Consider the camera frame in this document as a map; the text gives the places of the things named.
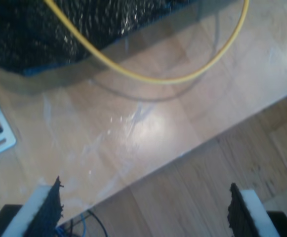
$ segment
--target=wooden table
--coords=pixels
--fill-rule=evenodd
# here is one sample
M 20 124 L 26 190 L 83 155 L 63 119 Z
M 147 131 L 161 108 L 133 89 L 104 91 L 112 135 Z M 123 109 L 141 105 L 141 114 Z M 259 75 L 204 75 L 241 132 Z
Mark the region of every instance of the wooden table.
M 242 4 L 191 5 L 104 52 L 146 75 L 191 72 L 228 38 Z M 93 58 L 31 78 L 0 70 L 0 106 L 17 137 L 0 154 L 0 209 L 59 175 L 64 222 L 285 96 L 281 0 L 252 0 L 234 45 L 193 83 L 142 84 Z

